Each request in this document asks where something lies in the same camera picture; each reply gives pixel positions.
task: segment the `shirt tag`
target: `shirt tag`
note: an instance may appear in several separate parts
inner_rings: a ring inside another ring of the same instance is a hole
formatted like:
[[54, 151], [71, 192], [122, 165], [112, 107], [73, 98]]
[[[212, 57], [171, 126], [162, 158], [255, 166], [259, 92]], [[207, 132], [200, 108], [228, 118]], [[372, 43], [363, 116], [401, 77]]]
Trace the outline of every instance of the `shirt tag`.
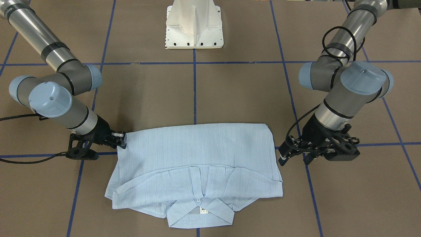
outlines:
[[201, 214], [207, 214], [208, 213], [208, 210], [203, 209], [203, 208], [200, 208], [200, 213]]

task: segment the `folded shirt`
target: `folded shirt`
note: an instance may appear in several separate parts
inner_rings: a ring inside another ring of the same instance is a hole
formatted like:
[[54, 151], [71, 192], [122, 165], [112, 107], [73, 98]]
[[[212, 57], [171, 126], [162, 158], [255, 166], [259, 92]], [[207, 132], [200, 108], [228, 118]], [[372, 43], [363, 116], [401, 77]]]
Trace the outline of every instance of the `folded shirt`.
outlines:
[[199, 124], [127, 133], [105, 197], [113, 209], [167, 218], [175, 228], [231, 225], [234, 211], [281, 197], [265, 124]]

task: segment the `white bracket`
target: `white bracket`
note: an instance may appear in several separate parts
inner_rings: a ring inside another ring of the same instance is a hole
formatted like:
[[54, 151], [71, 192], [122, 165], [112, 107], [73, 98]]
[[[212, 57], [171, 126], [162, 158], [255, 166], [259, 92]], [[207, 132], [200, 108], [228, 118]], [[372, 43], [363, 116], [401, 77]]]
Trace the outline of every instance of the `white bracket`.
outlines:
[[221, 8], [213, 0], [174, 0], [167, 8], [166, 48], [222, 48]]

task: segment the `blue joint cap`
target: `blue joint cap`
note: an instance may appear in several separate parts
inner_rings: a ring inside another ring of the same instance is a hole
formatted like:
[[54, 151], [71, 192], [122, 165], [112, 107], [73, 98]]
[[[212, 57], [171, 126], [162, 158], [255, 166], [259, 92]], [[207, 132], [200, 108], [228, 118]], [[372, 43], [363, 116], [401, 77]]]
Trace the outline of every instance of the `blue joint cap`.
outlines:
[[382, 69], [382, 71], [383, 71], [383, 72], [387, 75], [387, 77], [389, 78], [389, 88], [387, 89], [386, 93], [383, 95], [383, 96], [385, 96], [385, 95], [387, 95], [387, 93], [389, 93], [389, 92], [392, 90], [393, 85], [394, 85], [394, 81], [393, 81], [393, 76], [392, 76], [392, 74], [391, 74], [390, 72], [388, 72], [388, 71], [386, 71], [386, 70], [383, 70], [383, 69]]
[[310, 78], [311, 67], [312, 62], [307, 62], [301, 67], [300, 72], [298, 73], [298, 81], [300, 85], [313, 90], [312, 81]]
[[355, 61], [341, 75], [345, 88], [356, 94], [377, 93], [386, 80], [384, 72], [371, 63]]
[[17, 78], [13, 79], [13, 81], [10, 82], [10, 85], [9, 85], [9, 94], [12, 96], [14, 100], [16, 100], [21, 105], [23, 104], [18, 99], [18, 87], [20, 83], [28, 77], [33, 77], [33, 76], [28, 76], [28, 75], [18, 76]]
[[72, 106], [72, 95], [55, 82], [43, 82], [29, 94], [29, 105], [37, 113], [48, 118], [60, 117]]
[[95, 65], [86, 65], [91, 71], [91, 90], [96, 89], [102, 85], [102, 74]]

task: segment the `brown surface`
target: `brown surface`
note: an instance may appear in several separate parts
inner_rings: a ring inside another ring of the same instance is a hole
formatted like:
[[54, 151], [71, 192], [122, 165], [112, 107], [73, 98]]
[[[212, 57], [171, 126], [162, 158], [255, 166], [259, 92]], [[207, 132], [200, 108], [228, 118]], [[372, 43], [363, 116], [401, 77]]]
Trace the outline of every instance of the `brown surface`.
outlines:
[[[44, 22], [83, 62], [100, 63], [112, 1], [33, 1]], [[190, 62], [186, 65], [105, 65], [104, 83], [95, 111], [115, 130], [127, 132], [194, 123], [192, 50], [165, 50], [168, 1], [118, 0], [105, 62]], [[197, 62], [280, 61], [281, 55], [269, 1], [218, 1], [224, 48], [197, 50]], [[346, 18], [342, 3], [273, 1], [285, 60], [316, 60], [323, 34]], [[421, 60], [421, 17], [412, 10], [386, 12], [366, 38], [370, 60]], [[0, 63], [15, 31], [0, 21]], [[365, 60], [359, 53], [358, 59]], [[18, 36], [7, 63], [43, 63]], [[421, 174], [419, 134], [420, 62], [376, 63], [395, 78], [386, 96], [414, 170]], [[301, 63], [286, 70], [297, 116], [320, 103], [324, 92], [297, 82]], [[0, 76], [0, 117], [30, 113], [8, 94], [19, 75], [48, 75], [48, 66], [6, 66]], [[92, 105], [93, 92], [79, 96]], [[280, 145], [294, 121], [288, 84], [281, 63], [197, 64], [197, 123], [266, 123]], [[351, 134], [362, 143], [352, 162], [317, 159], [310, 166], [315, 201], [324, 236], [419, 236], [421, 195], [407, 157], [382, 100], [366, 105], [352, 121]], [[3, 121], [0, 156], [50, 154], [67, 146], [69, 131], [36, 118]], [[113, 151], [94, 146], [96, 151]], [[32, 158], [10, 158], [34, 160]], [[261, 199], [235, 214], [232, 226], [200, 229], [207, 236], [319, 236], [319, 228], [301, 157], [280, 167], [284, 197]], [[196, 236], [196, 230], [169, 228], [165, 219], [133, 210], [113, 210], [104, 197], [116, 163], [115, 155], [84, 162], [78, 189], [72, 237]], [[55, 158], [36, 165], [0, 164], [0, 236], [66, 236], [80, 162]]]

